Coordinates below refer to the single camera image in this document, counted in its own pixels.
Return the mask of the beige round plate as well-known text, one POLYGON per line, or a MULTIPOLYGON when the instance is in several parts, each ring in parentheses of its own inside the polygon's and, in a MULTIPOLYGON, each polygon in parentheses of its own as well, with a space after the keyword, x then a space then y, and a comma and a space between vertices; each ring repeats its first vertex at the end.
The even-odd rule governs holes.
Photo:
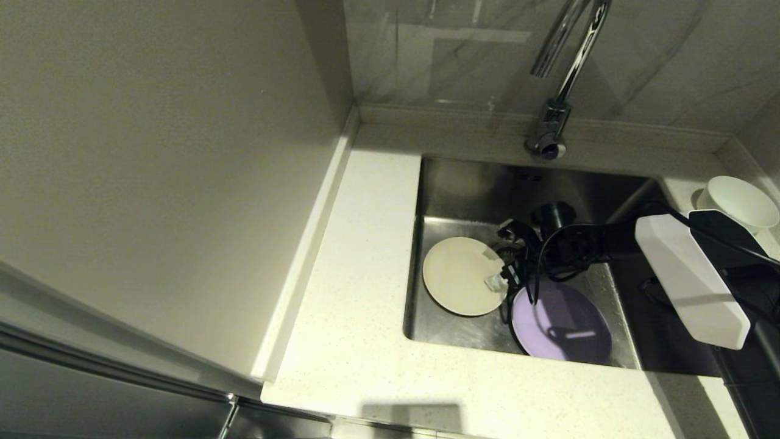
POLYGON ((504 302, 507 292, 493 292, 484 279, 500 273, 504 261, 488 260, 485 243, 470 237, 437 242, 423 263, 423 279, 431 297, 459 316, 484 316, 504 302))

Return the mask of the purple round plate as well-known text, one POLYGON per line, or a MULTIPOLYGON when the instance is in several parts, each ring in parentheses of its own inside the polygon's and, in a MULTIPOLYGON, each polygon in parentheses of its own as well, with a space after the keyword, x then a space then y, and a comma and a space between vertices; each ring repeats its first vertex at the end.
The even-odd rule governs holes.
POLYGON ((510 328, 532 357, 607 366, 612 334, 599 309, 576 288, 543 281, 535 304, 524 289, 511 307, 510 328))

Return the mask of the stainless steel sink basin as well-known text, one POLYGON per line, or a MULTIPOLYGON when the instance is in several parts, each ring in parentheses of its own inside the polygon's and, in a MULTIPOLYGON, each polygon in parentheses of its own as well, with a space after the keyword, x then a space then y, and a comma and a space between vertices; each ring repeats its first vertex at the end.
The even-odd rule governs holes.
MULTIPOLYGON (((422 277, 429 250, 449 237, 471 237, 493 247, 500 241, 501 223, 531 223, 531 212, 551 202, 571 205, 578 223, 616 223, 638 212, 658 212, 649 201, 666 199, 649 177, 425 158, 403 333, 413 341, 523 355, 505 322, 505 305, 485 316, 466 317, 435 302, 422 277)), ((660 286, 640 291, 652 273, 645 259, 635 258, 596 264, 569 281, 606 320, 612 334, 608 365, 719 377, 712 347, 695 341, 671 310, 653 303, 666 299, 660 286)))

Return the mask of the grey glossy cabinet door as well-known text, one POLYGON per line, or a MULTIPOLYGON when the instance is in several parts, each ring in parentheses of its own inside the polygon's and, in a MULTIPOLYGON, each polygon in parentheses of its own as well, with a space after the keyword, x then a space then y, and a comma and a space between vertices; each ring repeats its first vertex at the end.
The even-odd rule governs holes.
POLYGON ((327 416, 0 262, 0 439, 326 439, 327 416))

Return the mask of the tall beige cabinet side panel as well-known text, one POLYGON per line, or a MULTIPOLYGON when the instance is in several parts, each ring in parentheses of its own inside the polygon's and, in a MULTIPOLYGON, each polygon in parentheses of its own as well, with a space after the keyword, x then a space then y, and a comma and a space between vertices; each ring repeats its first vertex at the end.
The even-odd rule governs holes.
POLYGON ((0 0, 0 266, 271 382, 355 122, 344 0, 0 0))

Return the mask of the chrome gooseneck faucet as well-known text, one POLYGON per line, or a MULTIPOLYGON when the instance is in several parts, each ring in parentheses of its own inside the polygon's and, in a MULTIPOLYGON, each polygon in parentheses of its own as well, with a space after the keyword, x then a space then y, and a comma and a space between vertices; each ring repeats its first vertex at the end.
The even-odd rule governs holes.
POLYGON ((546 100, 536 125, 525 141, 524 147, 530 154, 544 160, 555 160, 565 155, 567 147, 564 130, 573 111, 569 96, 601 35, 612 3, 613 0, 567 0, 546 36, 530 70, 530 74, 538 78, 548 77, 583 12, 586 8, 590 9, 580 46, 574 53, 558 91, 554 97, 546 100))

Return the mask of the white bowl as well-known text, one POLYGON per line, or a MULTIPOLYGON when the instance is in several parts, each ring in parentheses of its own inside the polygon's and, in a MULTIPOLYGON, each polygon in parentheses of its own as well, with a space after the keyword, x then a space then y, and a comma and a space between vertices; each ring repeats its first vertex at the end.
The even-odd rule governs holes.
POLYGON ((780 209, 758 187, 728 176, 713 177, 694 198, 699 210, 718 210, 758 235, 780 224, 780 209))

